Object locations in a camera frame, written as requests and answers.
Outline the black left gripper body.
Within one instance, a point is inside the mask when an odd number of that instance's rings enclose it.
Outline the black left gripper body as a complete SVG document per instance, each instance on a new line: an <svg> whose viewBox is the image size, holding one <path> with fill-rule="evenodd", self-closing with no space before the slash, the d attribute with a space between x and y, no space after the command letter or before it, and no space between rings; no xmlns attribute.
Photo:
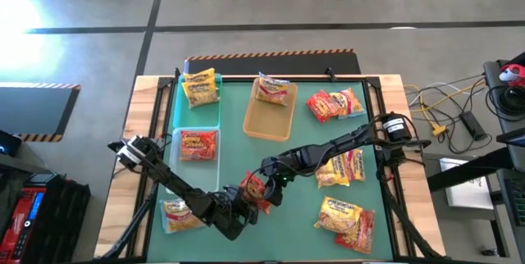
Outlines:
<svg viewBox="0 0 525 264"><path fill-rule="evenodd" d="M235 202L236 189L238 188L224 188L212 195L221 208L215 215L213 224L229 240L236 240L244 228L251 225L248 223L248 205L256 205L244 191L246 205L238 206Z"/></svg>

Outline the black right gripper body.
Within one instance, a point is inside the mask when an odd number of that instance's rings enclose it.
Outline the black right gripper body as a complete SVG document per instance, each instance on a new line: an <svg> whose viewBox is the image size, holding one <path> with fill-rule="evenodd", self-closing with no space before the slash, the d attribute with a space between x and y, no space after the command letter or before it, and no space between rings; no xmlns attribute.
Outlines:
<svg viewBox="0 0 525 264"><path fill-rule="evenodd" d="M261 174L269 180L274 180L281 186L292 182L300 175L301 159L298 153L284 152L280 155L265 157L261 162Z"/></svg>

